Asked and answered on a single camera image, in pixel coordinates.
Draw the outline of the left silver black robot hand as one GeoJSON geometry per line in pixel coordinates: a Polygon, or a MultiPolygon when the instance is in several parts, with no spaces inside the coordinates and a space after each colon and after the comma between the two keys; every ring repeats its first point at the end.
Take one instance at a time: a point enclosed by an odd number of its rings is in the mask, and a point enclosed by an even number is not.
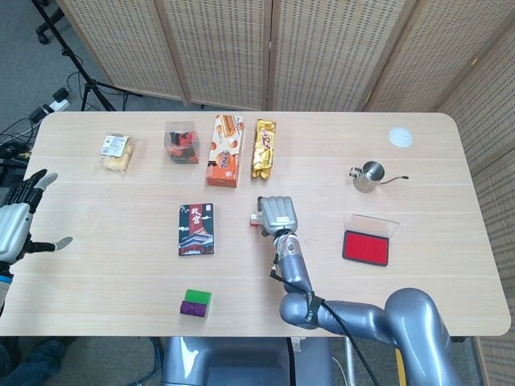
{"type": "Polygon", "coordinates": [[[31,240],[31,223],[43,193],[58,178],[55,172],[39,170],[13,186],[1,203],[1,263],[13,265],[26,253],[53,253],[72,243],[67,236],[56,242],[31,240]]]}

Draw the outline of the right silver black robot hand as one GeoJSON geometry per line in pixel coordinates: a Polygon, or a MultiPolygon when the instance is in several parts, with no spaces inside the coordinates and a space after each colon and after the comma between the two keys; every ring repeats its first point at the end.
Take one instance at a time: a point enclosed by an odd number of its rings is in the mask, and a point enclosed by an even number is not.
{"type": "Polygon", "coordinates": [[[290,196],[259,196],[257,211],[262,218],[263,236],[276,236],[278,233],[297,231],[298,219],[290,196]]]}

